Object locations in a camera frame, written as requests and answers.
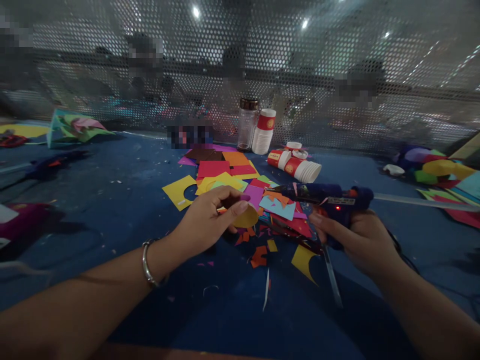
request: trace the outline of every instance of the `brown bottle lid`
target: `brown bottle lid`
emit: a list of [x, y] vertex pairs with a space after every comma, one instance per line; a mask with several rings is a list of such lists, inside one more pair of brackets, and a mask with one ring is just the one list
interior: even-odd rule
[[259, 101], [255, 99], [249, 99], [246, 97], [242, 97], [240, 99], [240, 109], [244, 110], [258, 110], [259, 109]]

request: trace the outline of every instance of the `yellow paper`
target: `yellow paper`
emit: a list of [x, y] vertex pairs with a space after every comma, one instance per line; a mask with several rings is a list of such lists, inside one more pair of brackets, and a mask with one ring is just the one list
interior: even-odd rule
[[167, 194], [170, 198], [171, 202], [178, 211], [182, 211], [183, 209], [189, 207], [192, 204], [192, 201], [185, 198], [184, 192], [185, 189], [188, 188], [190, 185], [195, 185], [197, 182], [193, 177], [190, 175], [181, 178], [175, 182], [172, 182], [170, 185], [166, 185], [162, 187], [162, 190]]
[[312, 275], [310, 274], [309, 266], [310, 260], [316, 255], [317, 254], [315, 254], [314, 252], [311, 252], [310, 250], [304, 248], [301, 245], [298, 245], [295, 251], [295, 255], [293, 255], [293, 259], [291, 260], [291, 263], [294, 267], [300, 270], [303, 275], [309, 278], [312, 283], [318, 286], [318, 284], [315, 282]]
[[255, 166], [252, 164], [252, 162], [250, 160], [248, 160], [248, 162], [250, 163], [251, 167], [255, 170], [255, 173], [245, 174], [245, 175], [233, 175], [232, 177], [235, 178], [235, 179], [239, 179], [239, 180], [247, 180], [247, 179], [258, 178], [260, 176], [259, 172], [257, 171], [257, 169], [255, 168]]
[[271, 252], [271, 253], [276, 253], [276, 252], [279, 251], [279, 250], [277, 249], [277, 244], [275, 243], [275, 240], [270, 239], [270, 240], [267, 240], [266, 242], [267, 242], [267, 244], [268, 244], [268, 248], [270, 249], [270, 252]]
[[201, 184], [198, 185], [198, 189], [196, 190], [195, 195], [201, 195], [203, 193], [206, 193], [207, 191], [212, 189], [212, 186], [215, 184], [215, 182], [224, 183], [225, 185], [229, 185], [237, 190], [243, 187], [243, 184], [237, 181], [237, 179], [233, 178], [227, 172], [224, 172], [218, 176], [204, 178]]
[[50, 131], [50, 128], [46, 126], [18, 124], [0, 125], [0, 134], [3, 134], [7, 130], [14, 130], [14, 135], [24, 136], [26, 138], [36, 138], [47, 134]]
[[251, 228], [259, 221], [259, 214], [257, 213], [257, 209], [255, 209], [251, 204], [249, 204], [248, 208], [244, 213], [238, 216], [232, 225], [236, 228]]

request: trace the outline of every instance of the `blue paper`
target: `blue paper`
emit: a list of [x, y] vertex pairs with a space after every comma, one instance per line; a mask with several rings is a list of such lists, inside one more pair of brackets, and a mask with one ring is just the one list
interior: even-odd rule
[[456, 187], [480, 199], [480, 171], [476, 171], [469, 177], [466, 177]]
[[260, 201], [260, 206], [266, 212], [277, 214], [284, 219], [290, 221], [294, 219], [295, 203], [283, 207], [282, 203], [278, 199], [274, 198], [273, 201], [271, 201], [268, 196], [264, 196], [263, 199]]

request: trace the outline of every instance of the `stack of paper cups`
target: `stack of paper cups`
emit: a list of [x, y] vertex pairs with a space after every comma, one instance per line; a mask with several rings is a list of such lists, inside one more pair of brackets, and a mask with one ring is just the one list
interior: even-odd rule
[[322, 165], [299, 159], [297, 157], [291, 157], [285, 165], [285, 172], [292, 175], [295, 179], [301, 183], [313, 183], [317, 176], [320, 174]]
[[251, 144], [251, 150], [255, 154], [265, 155], [269, 152], [270, 142], [274, 135], [275, 115], [277, 112], [273, 109], [266, 108], [260, 111]]
[[285, 165], [292, 157], [292, 153], [290, 151], [286, 151], [283, 149], [272, 150], [268, 154], [268, 158], [266, 159], [269, 165], [272, 165], [275, 168], [280, 170], [285, 169]]

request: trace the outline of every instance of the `fingernail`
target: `fingernail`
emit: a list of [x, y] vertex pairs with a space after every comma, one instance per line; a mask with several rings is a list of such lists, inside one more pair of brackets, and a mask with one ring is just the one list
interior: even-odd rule
[[238, 205], [238, 209], [243, 213], [247, 208], [249, 207], [249, 203], [246, 201], [240, 201], [240, 204]]

